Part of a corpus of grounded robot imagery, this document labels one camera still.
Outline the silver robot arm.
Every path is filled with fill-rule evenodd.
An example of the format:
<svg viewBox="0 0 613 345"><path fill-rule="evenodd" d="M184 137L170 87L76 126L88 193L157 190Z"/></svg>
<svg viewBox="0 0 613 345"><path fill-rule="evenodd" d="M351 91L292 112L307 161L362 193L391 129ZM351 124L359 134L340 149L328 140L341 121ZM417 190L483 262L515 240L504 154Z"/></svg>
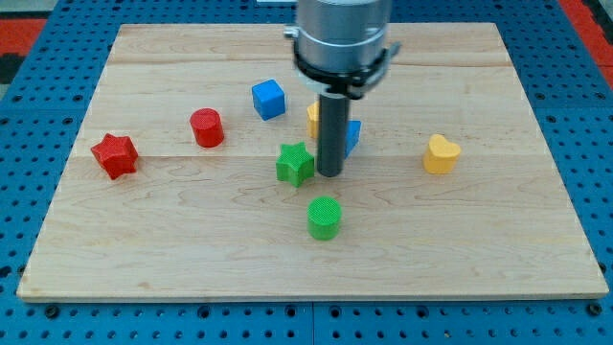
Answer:
<svg viewBox="0 0 613 345"><path fill-rule="evenodd" d="M400 44L385 45L392 0L301 0L292 41L301 82L334 99L360 100L385 77Z"/></svg>

